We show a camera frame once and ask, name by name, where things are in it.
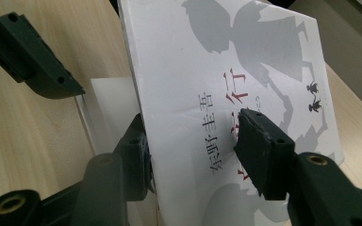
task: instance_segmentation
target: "book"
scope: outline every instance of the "book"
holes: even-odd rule
[[[282,225],[233,150],[238,113],[295,152],[343,160],[316,20],[249,0],[121,0],[124,39],[165,225]]]

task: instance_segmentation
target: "gray wall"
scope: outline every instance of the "gray wall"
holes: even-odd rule
[[[289,9],[317,19],[325,61],[362,100],[362,13],[348,0],[296,0]]]

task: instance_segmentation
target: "wooden table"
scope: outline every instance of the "wooden table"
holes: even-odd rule
[[[16,11],[86,87],[91,78],[129,76],[119,19],[107,0],[0,0]],[[362,102],[327,68],[340,141],[341,168],[362,188]],[[80,180],[92,157],[73,98],[44,99],[0,68],[0,195],[35,189],[42,198]]]

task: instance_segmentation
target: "gray silhouette illustration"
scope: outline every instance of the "gray silhouette illustration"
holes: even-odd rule
[[[314,100],[313,100],[313,104],[312,105],[308,105],[308,110],[310,111],[310,112],[312,112],[313,110],[315,111],[315,112],[319,112],[319,109],[321,108],[321,105],[320,105],[320,101],[321,100],[316,100],[316,95],[314,95]]]
[[[311,92],[311,94],[315,95],[315,93],[319,92],[319,89],[317,88],[317,83],[311,82],[310,85],[306,86],[307,91]]]
[[[260,10],[268,5],[251,1],[239,9],[231,26],[227,10],[215,0],[188,0],[182,5],[189,16],[190,27],[196,39],[212,53],[226,51],[234,43],[240,65],[260,84],[268,85],[284,103],[286,112],[279,125],[285,132],[292,119],[293,108],[269,77],[264,65],[302,82],[303,67],[311,71],[311,62],[303,60],[299,33],[307,38],[304,23],[296,26],[294,16],[281,20],[260,22]]]
[[[202,225],[254,226],[257,210],[272,222],[288,219],[285,201],[265,201],[257,194],[247,195],[246,192],[247,189],[240,189],[239,184],[220,187],[207,204]]]
[[[316,132],[313,125],[307,130],[305,135],[300,135],[295,140],[295,152],[296,153],[320,153],[316,152],[319,146],[319,137],[321,134],[328,129],[328,125],[325,119],[325,112],[322,111],[322,122],[320,129]],[[335,154],[331,153],[328,155],[329,158],[335,160]]]

